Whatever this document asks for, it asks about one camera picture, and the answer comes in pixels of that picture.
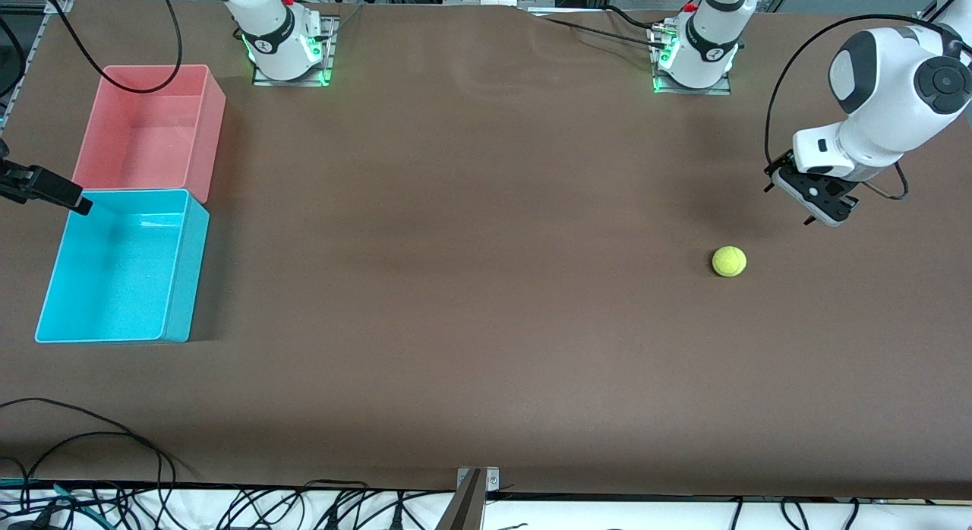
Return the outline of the yellow-green tennis ball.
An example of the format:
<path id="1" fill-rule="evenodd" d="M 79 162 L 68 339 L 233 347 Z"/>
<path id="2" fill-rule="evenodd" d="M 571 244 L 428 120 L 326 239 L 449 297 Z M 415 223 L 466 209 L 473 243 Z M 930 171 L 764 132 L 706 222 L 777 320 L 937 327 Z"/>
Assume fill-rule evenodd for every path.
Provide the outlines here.
<path id="1" fill-rule="evenodd" d="M 719 276 L 727 278 L 742 274 L 748 263 L 746 254 L 735 246 L 718 248 L 711 259 L 712 270 Z"/>

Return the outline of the blue plastic bin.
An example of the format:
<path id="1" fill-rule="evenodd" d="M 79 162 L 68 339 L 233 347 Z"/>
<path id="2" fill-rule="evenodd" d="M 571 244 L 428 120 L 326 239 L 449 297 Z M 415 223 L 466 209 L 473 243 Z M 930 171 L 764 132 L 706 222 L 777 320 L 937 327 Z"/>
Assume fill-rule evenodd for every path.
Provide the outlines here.
<path id="1" fill-rule="evenodd" d="M 86 190 L 70 214 L 39 313 L 39 343 L 190 339 L 210 214 L 184 188 Z"/>

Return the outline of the pink plastic bin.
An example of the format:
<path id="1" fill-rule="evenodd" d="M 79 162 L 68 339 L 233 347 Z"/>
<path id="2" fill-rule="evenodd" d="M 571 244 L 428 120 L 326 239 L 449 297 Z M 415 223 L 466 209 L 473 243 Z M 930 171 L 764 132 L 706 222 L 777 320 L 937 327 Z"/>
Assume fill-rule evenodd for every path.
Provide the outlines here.
<path id="1" fill-rule="evenodd" d="M 206 65 L 150 93 L 98 84 L 72 181 L 86 190 L 187 190 L 208 201 L 226 95 Z"/>

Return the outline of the grey aluminium post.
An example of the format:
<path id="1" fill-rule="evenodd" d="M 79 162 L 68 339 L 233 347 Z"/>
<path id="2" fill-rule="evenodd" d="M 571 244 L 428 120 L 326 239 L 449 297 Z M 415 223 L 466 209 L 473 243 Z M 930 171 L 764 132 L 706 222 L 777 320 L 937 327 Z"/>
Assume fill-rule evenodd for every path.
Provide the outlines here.
<path id="1" fill-rule="evenodd" d="M 456 492 L 434 530 L 482 530 L 489 484 L 488 468 L 459 468 Z"/>

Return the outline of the silver metal bracket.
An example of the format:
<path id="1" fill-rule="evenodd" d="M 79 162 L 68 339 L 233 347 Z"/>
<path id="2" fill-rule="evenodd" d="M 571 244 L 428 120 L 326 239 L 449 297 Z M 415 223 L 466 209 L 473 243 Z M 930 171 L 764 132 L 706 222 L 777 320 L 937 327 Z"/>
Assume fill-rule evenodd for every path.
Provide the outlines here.
<path id="1" fill-rule="evenodd" d="M 472 472 L 479 470 L 480 474 L 486 481 L 486 492 L 492 493 L 499 491 L 500 489 L 500 469 L 498 467 L 472 467 L 472 465 L 463 465 L 457 470 L 456 478 L 456 490 L 462 486 L 462 483 L 467 477 L 469 477 Z"/>

